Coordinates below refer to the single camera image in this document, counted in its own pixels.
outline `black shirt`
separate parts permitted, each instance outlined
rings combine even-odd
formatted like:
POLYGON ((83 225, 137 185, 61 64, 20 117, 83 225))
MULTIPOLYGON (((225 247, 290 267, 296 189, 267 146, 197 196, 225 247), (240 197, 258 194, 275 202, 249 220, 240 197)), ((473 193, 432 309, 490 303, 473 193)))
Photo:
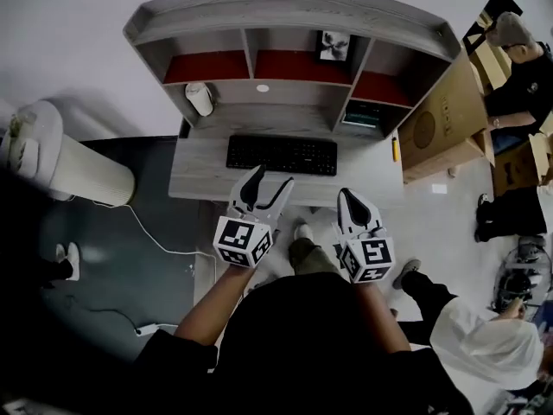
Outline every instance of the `black shirt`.
MULTIPOLYGON (((367 413, 473 413, 432 349, 386 354, 365 327, 352 286, 335 273, 280 278, 236 308, 211 378, 248 386, 277 380, 283 388, 271 390, 279 400, 347 396, 367 413)), ((217 348, 157 331, 135 369, 140 380, 178 376, 199 386, 216 363, 217 348)))
POLYGON ((539 131, 553 108, 553 57, 543 43, 543 55, 526 63, 511 65, 511 77, 486 96, 489 117, 528 111, 536 120, 528 126, 501 128, 502 134, 526 138, 539 131))

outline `hand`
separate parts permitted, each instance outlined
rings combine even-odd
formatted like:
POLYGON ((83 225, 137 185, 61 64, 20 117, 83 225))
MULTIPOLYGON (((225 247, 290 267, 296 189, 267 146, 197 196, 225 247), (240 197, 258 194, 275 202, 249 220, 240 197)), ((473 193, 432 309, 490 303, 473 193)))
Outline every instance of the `hand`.
POLYGON ((515 320, 524 319, 524 303, 521 298, 515 298, 511 301, 507 309, 503 311, 501 315, 499 315, 497 318, 494 318, 494 320, 515 320))

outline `picture frame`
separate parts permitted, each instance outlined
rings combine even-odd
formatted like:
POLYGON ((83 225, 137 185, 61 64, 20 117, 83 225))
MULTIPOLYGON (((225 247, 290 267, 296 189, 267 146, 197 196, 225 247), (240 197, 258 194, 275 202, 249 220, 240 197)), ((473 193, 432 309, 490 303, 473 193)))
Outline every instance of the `picture frame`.
POLYGON ((337 31, 317 31, 315 59, 320 63, 349 66, 353 57, 355 36, 337 31))

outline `cardboard box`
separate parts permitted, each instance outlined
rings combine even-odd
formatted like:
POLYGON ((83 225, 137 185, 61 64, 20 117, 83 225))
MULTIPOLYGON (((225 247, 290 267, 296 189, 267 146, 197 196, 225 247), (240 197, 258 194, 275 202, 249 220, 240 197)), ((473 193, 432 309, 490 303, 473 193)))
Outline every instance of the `cardboard box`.
POLYGON ((462 50, 430 95, 399 128, 404 181, 413 182, 484 156, 494 164, 487 114, 462 50))
POLYGON ((529 135, 528 141, 496 157, 493 170, 493 193, 500 196, 507 190, 537 186, 549 170, 551 140, 544 134, 529 135))

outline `foot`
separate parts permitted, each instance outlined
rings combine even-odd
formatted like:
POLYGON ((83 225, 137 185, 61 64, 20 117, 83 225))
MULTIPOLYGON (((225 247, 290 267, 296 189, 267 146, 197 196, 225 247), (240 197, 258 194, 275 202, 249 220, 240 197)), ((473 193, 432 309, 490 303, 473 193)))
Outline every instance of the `foot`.
POLYGON ((482 194, 480 197, 478 197, 478 207, 482 206, 484 203, 489 201, 490 199, 487 196, 487 194, 482 194))
POLYGON ((459 166, 454 166, 448 169, 448 175, 451 178, 456 178, 458 174, 459 174, 459 166))
POLYGON ((63 247, 61 243, 58 243, 55 245, 55 262, 61 263, 64 259, 66 259, 67 253, 66 248, 63 247))
POLYGON ((421 260, 420 259, 412 259, 411 261, 408 261, 407 264, 402 269, 401 273, 397 276, 397 278, 391 284, 391 287, 393 287, 397 291, 402 290, 403 287, 401 285, 401 282, 403 281, 405 275, 407 275, 409 272, 416 272, 420 268, 421 268, 421 260))
POLYGON ((73 268, 73 275, 67 280, 78 281, 80 278, 80 253, 79 248, 73 242, 69 243, 69 247, 67 248, 67 261, 73 268))
POLYGON ((305 221, 299 223, 296 229, 294 229, 294 240, 297 239, 310 239, 313 241, 313 231, 305 221))

